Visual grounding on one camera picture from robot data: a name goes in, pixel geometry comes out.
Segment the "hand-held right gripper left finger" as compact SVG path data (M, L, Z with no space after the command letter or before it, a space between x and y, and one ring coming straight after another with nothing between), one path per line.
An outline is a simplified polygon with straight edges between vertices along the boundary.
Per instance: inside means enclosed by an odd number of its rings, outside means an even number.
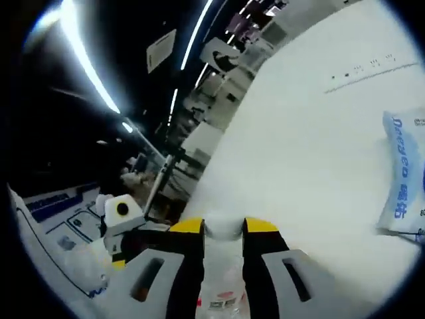
M147 249L108 285L108 318L194 318L204 278L204 221L172 226L173 252Z

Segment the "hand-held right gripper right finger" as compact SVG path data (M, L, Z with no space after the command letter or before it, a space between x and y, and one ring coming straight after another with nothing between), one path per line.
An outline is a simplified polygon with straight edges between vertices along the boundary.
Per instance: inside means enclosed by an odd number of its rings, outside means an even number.
M303 251L290 249L273 224L247 217L242 274L251 318L332 318L335 280Z

